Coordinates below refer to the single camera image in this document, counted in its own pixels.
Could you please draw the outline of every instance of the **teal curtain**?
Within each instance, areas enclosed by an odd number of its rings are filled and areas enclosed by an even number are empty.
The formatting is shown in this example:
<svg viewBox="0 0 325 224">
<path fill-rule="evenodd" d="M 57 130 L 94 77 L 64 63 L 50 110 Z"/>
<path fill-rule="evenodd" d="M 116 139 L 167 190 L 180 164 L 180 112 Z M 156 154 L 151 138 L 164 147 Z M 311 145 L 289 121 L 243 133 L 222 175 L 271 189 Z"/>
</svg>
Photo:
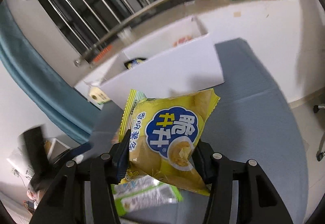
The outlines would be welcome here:
<svg viewBox="0 0 325 224">
<path fill-rule="evenodd" d="M 100 110 L 46 63 L 19 29 L 5 1 L 0 5 L 0 59 L 54 124 L 80 144 L 88 140 Z"/>
</svg>

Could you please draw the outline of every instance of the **metal screw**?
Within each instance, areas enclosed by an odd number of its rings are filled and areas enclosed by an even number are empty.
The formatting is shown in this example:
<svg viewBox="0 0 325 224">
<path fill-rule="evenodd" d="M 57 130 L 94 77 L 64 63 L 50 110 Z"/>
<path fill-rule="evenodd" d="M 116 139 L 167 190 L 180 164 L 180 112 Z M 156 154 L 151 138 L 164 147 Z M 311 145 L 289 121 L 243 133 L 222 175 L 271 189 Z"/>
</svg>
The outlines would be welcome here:
<svg viewBox="0 0 325 224">
<path fill-rule="evenodd" d="M 68 161 L 65 165 L 66 167 L 72 167 L 74 166 L 75 161 Z"/>
<path fill-rule="evenodd" d="M 109 155 L 109 153 L 103 153 L 101 156 L 102 160 L 108 160 L 111 156 Z"/>
<path fill-rule="evenodd" d="M 212 154 L 212 157 L 217 159 L 217 160 L 220 160 L 222 158 L 222 155 L 218 152 L 215 152 L 214 154 Z"/>
<path fill-rule="evenodd" d="M 257 165 L 257 161 L 255 161 L 255 160 L 253 160 L 253 159 L 249 160 L 248 163 L 249 163 L 249 165 L 251 165 L 251 166 L 256 166 L 256 165 Z"/>
</svg>

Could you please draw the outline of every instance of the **gray tablecloth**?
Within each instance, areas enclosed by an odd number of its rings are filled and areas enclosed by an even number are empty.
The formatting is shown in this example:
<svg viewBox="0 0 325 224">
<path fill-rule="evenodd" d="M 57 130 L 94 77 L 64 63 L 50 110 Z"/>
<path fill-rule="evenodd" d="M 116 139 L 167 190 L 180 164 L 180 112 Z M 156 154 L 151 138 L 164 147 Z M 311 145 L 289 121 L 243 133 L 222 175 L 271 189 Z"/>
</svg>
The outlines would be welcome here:
<svg viewBox="0 0 325 224">
<path fill-rule="evenodd" d="M 209 117 L 201 139 L 229 159 L 255 159 L 283 199 L 294 224 L 301 224 L 308 196 L 305 151 L 295 119 L 273 78 L 255 57 L 248 44 L 235 39 L 216 45 L 225 83 L 214 87 L 221 100 Z M 111 147 L 121 122 L 122 110 L 106 104 L 90 137 L 98 155 Z M 233 207 L 238 186 L 234 182 Z M 178 204 L 132 212 L 126 217 L 143 223 L 202 223 L 208 197 L 181 191 Z M 230 223 L 236 223 L 232 210 Z"/>
</svg>

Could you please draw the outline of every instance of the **chair wheel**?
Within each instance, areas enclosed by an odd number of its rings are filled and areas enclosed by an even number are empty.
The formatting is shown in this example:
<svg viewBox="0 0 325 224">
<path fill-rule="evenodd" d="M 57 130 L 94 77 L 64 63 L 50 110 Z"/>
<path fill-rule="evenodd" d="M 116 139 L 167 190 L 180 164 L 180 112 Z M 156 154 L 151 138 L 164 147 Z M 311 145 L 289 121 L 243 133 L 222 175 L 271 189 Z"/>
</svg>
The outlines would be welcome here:
<svg viewBox="0 0 325 224">
<path fill-rule="evenodd" d="M 318 108 L 318 105 L 314 105 L 313 111 L 314 113 L 317 113 L 320 109 Z"/>
</svg>

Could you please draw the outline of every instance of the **tiled floor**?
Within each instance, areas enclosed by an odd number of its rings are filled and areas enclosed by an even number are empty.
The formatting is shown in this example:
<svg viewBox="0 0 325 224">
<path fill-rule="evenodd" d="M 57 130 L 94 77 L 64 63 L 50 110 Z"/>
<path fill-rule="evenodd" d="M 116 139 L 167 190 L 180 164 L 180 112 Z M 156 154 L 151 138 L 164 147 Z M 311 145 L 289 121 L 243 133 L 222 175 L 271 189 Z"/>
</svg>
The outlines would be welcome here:
<svg viewBox="0 0 325 224">
<path fill-rule="evenodd" d="M 317 152 L 325 150 L 325 110 L 320 109 L 317 114 L 313 112 L 313 106 L 321 103 L 325 103 L 323 95 L 292 109 L 303 138 L 308 165 L 309 192 L 305 221 L 325 193 L 325 158 L 320 162 L 316 159 Z"/>
</svg>

